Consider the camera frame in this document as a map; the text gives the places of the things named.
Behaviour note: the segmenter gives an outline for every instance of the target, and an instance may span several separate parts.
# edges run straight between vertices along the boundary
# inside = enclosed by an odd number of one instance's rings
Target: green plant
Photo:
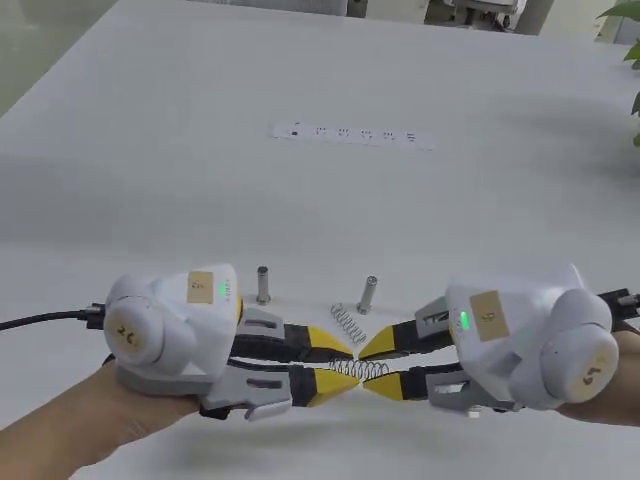
[[[623,17],[633,20],[634,22],[640,22],[640,1],[631,1],[616,5],[600,15],[599,18],[602,17]],[[640,39],[637,39],[636,44],[629,49],[627,55],[624,57],[624,61],[632,61],[631,68],[640,70]],[[640,92],[638,92],[633,101],[631,115],[640,116]],[[636,147],[640,147],[640,133],[634,137],[633,144]]]

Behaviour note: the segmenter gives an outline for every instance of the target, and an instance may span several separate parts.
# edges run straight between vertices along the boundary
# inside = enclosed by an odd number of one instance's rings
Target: floor
[[[115,0],[0,1],[0,115],[114,3]]]

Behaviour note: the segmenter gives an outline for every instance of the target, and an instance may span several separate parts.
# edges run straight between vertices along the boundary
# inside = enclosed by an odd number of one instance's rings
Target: metal spring
[[[355,318],[347,312],[344,305],[341,303],[333,304],[331,306],[331,315],[336,319],[338,325],[340,325],[354,345],[360,345],[367,340],[367,335],[358,327]]]
[[[384,362],[367,362],[364,360],[340,360],[334,359],[329,363],[334,372],[350,375],[360,379],[361,382],[374,377],[380,377],[390,372],[389,365]]]

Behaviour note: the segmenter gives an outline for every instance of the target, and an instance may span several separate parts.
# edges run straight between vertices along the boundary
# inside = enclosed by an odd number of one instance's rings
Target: metal pin
[[[269,269],[267,267],[258,267],[258,296],[256,297],[256,302],[258,305],[266,305],[270,301]]]
[[[373,294],[376,291],[377,284],[378,279],[376,277],[373,275],[367,277],[367,283],[364,285],[364,292],[362,292],[360,302],[356,306],[360,315],[366,315],[371,310],[371,300],[373,300]]]

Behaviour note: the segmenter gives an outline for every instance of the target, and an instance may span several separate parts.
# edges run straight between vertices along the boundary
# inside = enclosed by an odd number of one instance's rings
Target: white table
[[[380,283],[373,334],[496,261],[570,259],[638,287],[624,48],[122,0],[0,119],[3,318],[82,307],[124,272],[230,261],[270,311]],[[272,123],[417,129],[433,151],[273,140]],[[93,371],[77,322],[0,337],[0,422]],[[431,361],[450,360],[452,352]],[[247,424],[193,417],[77,478],[548,478],[637,472],[637,431],[554,413],[476,421],[355,392]]]

